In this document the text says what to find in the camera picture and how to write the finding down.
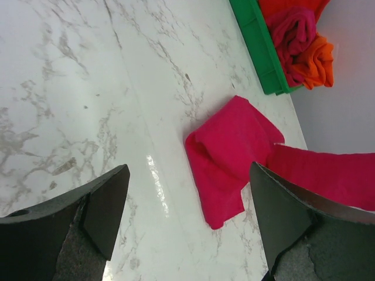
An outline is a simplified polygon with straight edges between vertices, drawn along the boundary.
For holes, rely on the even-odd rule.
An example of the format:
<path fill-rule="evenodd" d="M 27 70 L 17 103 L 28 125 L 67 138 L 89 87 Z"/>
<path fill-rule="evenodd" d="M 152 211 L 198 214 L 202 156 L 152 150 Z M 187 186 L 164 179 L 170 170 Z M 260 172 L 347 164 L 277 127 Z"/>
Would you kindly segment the magenta t-shirt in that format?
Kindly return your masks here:
<path fill-rule="evenodd" d="M 244 211 L 241 191 L 257 162 L 334 202 L 374 210 L 374 154 L 293 148 L 249 101 L 234 96 L 185 141 L 203 215 L 211 229 Z"/>

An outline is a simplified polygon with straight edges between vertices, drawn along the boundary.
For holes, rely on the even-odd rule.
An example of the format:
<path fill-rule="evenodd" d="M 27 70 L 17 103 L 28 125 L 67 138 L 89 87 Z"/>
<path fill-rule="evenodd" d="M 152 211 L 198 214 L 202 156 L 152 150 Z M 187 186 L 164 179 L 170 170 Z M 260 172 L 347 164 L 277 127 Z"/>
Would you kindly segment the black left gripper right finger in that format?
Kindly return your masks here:
<path fill-rule="evenodd" d="M 374 280 L 374 213 L 328 200 L 254 162 L 264 280 Z"/>

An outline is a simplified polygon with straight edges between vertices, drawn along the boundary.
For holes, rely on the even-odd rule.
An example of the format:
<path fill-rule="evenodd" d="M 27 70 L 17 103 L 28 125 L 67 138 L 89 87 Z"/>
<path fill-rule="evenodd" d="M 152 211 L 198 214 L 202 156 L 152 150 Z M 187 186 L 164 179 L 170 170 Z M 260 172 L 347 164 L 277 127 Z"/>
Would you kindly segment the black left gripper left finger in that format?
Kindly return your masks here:
<path fill-rule="evenodd" d="M 130 172 L 120 165 L 1 218 L 1 280 L 101 280 L 111 260 Z"/>

